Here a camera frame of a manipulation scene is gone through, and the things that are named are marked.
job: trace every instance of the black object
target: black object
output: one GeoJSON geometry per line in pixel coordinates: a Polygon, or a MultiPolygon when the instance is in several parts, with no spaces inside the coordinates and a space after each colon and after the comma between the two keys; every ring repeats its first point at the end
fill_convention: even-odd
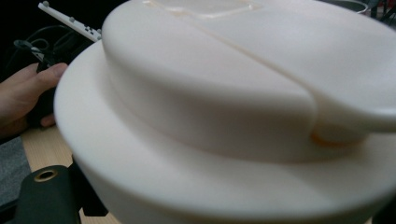
{"type": "Polygon", "coordinates": [[[381,211],[373,217],[373,224],[396,223],[396,198],[388,203],[381,211]]]}
{"type": "Polygon", "coordinates": [[[75,162],[54,165],[23,179],[18,200],[0,208],[0,223],[78,224],[80,209],[87,217],[108,213],[75,162]]]}
{"type": "MultiPolygon", "coordinates": [[[[0,81],[6,80],[29,63],[37,63],[37,73],[56,63],[71,63],[85,48],[93,42],[71,28],[62,25],[44,27],[24,40],[14,41],[14,50],[9,55],[0,81]],[[43,56],[40,62],[34,53],[43,56]]],[[[45,91],[37,104],[27,115],[30,127],[41,127],[40,120],[53,112],[55,88],[45,91]]]]}

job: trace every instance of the white connector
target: white connector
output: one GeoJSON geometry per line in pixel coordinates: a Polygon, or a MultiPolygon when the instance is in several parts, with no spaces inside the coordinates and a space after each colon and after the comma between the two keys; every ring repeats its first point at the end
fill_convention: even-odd
{"type": "Polygon", "coordinates": [[[53,18],[57,19],[58,21],[61,21],[68,27],[70,27],[73,30],[79,32],[80,34],[86,36],[93,42],[96,42],[102,38],[101,30],[92,29],[91,27],[89,27],[79,21],[76,21],[73,17],[64,15],[62,12],[59,12],[59,11],[53,9],[52,7],[50,7],[50,3],[47,1],[44,1],[43,3],[39,3],[38,7],[41,10],[47,12],[53,18]]]}

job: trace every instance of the rounded lid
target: rounded lid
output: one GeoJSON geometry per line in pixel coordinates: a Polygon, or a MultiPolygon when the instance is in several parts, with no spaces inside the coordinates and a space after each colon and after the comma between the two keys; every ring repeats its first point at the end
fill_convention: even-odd
{"type": "Polygon", "coordinates": [[[128,1],[64,74],[57,122],[126,223],[133,200],[220,220],[341,216],[396,189],[395,38],[319,1],[128,1]]]}

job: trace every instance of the finger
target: finger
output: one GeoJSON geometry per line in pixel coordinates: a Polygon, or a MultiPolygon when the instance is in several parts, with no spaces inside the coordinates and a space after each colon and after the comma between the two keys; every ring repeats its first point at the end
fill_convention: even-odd
{"type": "Polygon", "coordinates": [[[55,116],[53,114],[47,115],[40,120],[40,124],[44,128],[48,128],[55,124],[55,116]]]}
{"type": "Polygon", "coordinates": [[[38,97],[44,91],[47,91],[58,85],[62,74],[67,68],[65,63],[57,63],[52,67],[38,73],[36,76],[21,84],[21,94],[27,94],[32,97],[38,97]]]}
{"type": "Polygon", "coordinates": [[[30,77],[34,77],[37,75],[37,67],[38,63],[32,63],[7,78],[3,83],[6,85],[15,85],[17,83],[27,80],[30,77]]]}

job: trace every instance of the dark background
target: dark background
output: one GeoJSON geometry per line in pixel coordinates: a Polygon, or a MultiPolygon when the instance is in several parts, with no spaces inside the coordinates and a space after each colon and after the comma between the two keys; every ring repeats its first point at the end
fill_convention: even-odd
{"type": "MultiPolygon", "coordinates": [[[[46,12],[38,8],[38,4],[43,1],[36,0],[11,0],[6,1],[0,7],[0,56],[1,66],[0,76],[3,68],[9,60],[13,50],[13,42],[16,39],[25,39],[40,28],[62,24],[52,18],[46,12]]],[[[74,17],[93,29],[101,29],[106,16],[118,5],[126,0],[49,0],[49,6],[74,17]]],[[[24,67],[30,62],[18,62],[24,67]]]]}

